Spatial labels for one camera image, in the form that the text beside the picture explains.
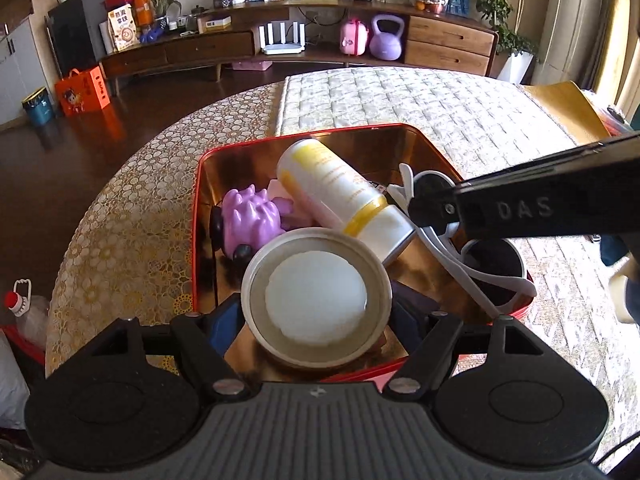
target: white lace cloth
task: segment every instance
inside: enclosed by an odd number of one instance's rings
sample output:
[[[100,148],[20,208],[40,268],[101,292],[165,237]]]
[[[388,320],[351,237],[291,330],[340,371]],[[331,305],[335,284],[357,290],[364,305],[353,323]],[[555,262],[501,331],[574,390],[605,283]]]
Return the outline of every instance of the white lace cloth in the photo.
[[[412,68],[353,68],[289,77],[276,134],[395,122],[419,128],[463,178],[575,146],[518,86]],[[538,288],[525,324],[607,399],[610,422],[600,456],[640,430],[638,327],[615,318],[607,295],[613,271],[601,263],[597,244],[583,237],[514,243]],[[624,455],[617,453],[604,469]]]

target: purple toy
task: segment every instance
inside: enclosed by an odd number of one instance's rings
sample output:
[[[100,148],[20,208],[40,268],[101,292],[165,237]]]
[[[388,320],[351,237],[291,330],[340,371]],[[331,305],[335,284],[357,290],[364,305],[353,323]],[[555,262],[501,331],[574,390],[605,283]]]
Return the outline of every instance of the purple toy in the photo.
[[[224,246],[231,258],[240,244],[254,251],[283,234],[280,211],[267,197],[267,190],[255,192],[254,184],[247,189],[230,190],[222,200]]]
[[[395,22],[398,24],[398,32],[380,32],[378,22]],[[371,20],[373,37],[369,41],[369,50],[372,56],[387,61],[395,61],[402,56],[402,33],[404,32],[404,20],[392,14],[379,14]]]

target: wooden floor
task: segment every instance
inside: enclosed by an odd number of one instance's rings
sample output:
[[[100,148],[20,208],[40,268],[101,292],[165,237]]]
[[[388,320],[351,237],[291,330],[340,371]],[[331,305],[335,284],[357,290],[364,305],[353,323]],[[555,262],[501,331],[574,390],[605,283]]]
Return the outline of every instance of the wooden floor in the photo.
[[[30,278],[33,293],[50,298],[91,202],[131,155],[175,121],[229,95],[327,68],[333,66],[223,70],[219,83],[208,69],[148,76],[112,99],[111,124],[101,114],[85,114],[0,132],[0,294],[16,279]]]

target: red bottle cap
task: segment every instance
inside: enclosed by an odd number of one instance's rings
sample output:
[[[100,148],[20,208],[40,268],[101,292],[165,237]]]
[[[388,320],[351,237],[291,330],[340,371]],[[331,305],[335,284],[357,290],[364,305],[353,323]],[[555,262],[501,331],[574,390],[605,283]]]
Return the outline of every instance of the red bottle cap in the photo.
[[[4,306],[7,308],[13,308],[18,304],[18,301],[20,301],[20,296],[16,292],[9,291],[4,296]]]

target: blue trash can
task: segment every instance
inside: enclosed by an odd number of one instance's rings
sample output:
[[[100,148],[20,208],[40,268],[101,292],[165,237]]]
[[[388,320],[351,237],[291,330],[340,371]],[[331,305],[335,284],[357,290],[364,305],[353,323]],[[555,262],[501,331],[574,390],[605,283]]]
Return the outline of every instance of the blue trash can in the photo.
[[[54,117],[49,92],[44,87],[25,97],[22,100],[22,108],[27,112],[33,126],[42,126]]]

